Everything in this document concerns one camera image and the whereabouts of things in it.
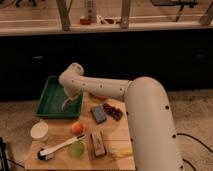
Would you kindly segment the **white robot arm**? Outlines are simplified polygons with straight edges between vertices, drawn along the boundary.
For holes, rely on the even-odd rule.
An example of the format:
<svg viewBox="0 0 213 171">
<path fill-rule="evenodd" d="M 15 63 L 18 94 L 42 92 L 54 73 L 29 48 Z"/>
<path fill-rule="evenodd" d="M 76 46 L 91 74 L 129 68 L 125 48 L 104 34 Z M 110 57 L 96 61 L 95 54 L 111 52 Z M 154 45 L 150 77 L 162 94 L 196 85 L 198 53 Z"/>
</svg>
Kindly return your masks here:
<svg viewBox="0 0 213 171">
<path fill-rule="evenodd" d="M 83 67 L 72 63 L 59 83 L 69 99 L 83 90 L 125 103 L 137 171 L 185 171 L 168 96 L 159 81 L 86 77 Z"/>
</svg>

